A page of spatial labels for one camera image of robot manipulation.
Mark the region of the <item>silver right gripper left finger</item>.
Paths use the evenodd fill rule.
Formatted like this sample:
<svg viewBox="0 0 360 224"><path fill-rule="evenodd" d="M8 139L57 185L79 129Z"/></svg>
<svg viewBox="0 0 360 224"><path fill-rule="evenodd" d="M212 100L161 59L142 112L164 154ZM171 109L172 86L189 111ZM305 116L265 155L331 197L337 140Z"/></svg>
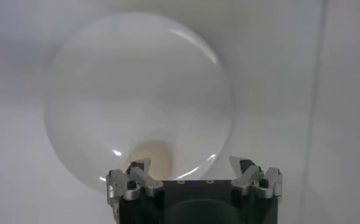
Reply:
<svg viewBox="0 0 360 224"><path fill-rule="evenodd" d="M151 165L150 158L132 161L125 172L120 169L110 170L106 176L107 201L113 213L120 212L120 199L138 200L141 190L145 195L155 197L163 190L164 183L155 180L148 174Z"/></svg>

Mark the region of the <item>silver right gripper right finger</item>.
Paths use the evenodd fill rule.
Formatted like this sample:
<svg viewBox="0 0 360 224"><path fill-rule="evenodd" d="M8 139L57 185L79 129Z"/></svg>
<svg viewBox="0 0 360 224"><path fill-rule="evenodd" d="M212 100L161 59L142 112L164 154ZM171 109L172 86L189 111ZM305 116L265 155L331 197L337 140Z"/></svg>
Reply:
<svg viewBox="0 0 360 224"><path fill-rule="evenodd" d="M241 196L254 194L260 199L276 198L278 204L282 202L283 174L280 169L270 167L264 172L252 160L236 156L230 156L229 162L236 176L230 184Z"/></svg>

